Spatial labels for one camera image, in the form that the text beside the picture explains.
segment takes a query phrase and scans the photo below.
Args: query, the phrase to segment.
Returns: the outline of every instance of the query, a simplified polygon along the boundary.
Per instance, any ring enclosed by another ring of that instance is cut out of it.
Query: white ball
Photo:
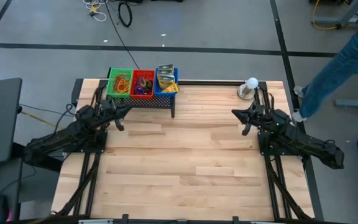
[[[249,79],[247,80],[247,87],[250,88],[250,89],[257,88],[257,87],[258,87],[258,84],[259,84],[258,79],[254,78],[254,77],[249,78]]]

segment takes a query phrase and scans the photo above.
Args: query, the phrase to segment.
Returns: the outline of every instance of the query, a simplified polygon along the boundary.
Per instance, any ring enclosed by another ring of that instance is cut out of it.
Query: concrete floor
[[[5,2],[0,0],[0,10]],[[310,24],[313,6],[307,0],[275,2],[288,51],[336,53],[356,31],[350,27],[316,30]],[[321,6],[318,14],[338,14],[342,7]],[[119,24],[117,29],[127,46],[139,47],[132,55],[140,68],[174,63],[180,67],[180,77],[186,79],[281,80],[291,103],[269,0],[145,0],[132,10],[130,28]],[[67,50],[61,45],[82,45],[85,50]],[[13,0],[0,20],[0,79],[23,79],[21,103],[63,111],[76,78],[105,77],[109,67],[134,68],[125,51],[86,50],[87,45],[121,46],[121,42],[108,20],[98,22],[87,16],[81,0]],[[203,52],[170,47],[203,48]],[[256,54],[251,50],[261,51]],[[330,58],[289,60],[295,84],[306,85]],[[305,127],[312,136],[334,139],[346,154],[344,170],[331,170],[313,159],[324,219],[358,223],[358,110],[335,108],[332,100],[336,98],[358,99],[358,76],[336,91]],[[52,122],[58,119],[56,114],[25,110]],[[26,144],[52,130],[19,115],[15,141]],[[27,167],[23,175],[31,172]],[[23,180],[21,201],[26,203],[22,218],[48,213],[57,179],[57,174],[37,169],[37,175]]]

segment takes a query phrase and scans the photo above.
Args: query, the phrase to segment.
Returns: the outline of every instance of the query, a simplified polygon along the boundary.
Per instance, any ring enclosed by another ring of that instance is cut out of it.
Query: sneaker
[[[294,120],[295,122],[303,122],[306,121],[307,118],[302,118],[301,113],[297,111],[292,114],[292,120]]]
[[[303,98],[303,92],[302,92],[303,87],[302,86],[296,86],[293,88],[293,91],[295,92],[295,95],[298,96],[299,98]]]

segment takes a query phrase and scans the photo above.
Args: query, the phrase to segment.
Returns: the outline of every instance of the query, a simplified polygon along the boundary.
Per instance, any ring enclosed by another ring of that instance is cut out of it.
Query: white cable
[[[90,2],[86,2],[86,0],[82,0],[82,2],[85,4],[85,7],[89,10],[92,9],[92,7],[99,9],[101,5],[106,4],[109,2],[108,0],[104,0],[104,2],[101,2],[100,0],[91,0]],[[98,19],[96,17],[97,14],[103,15],[104,19]],[[94,19],[96,19],[99,22],[104,22],[107,19],[107,15],[103,12],[94,11],[94,15],[92,16]]]

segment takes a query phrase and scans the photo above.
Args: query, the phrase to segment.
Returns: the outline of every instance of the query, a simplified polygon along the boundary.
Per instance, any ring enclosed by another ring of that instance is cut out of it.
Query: wooden tabletop
[[[90,104],[98,84],[84,80],[77,108]],[[283,83],[267,86],[275,108],[289,113]],[[252,102],[240,100],[236,86],[181,85],[180,90],[175,118],[170,110],[135,108],[125,118],[125,131],[108,127],[91,217],[127,213],[134,219],[273,220],[257,130],[242,136],[244,126],[231,113]],[[64,162],[52,210],[59,211],[77,188],[83,157],[72,154]],[[313,217],[301,161],[282,156],[282,164],[288,191]],[[83,197],[82,212],[85,203]]]

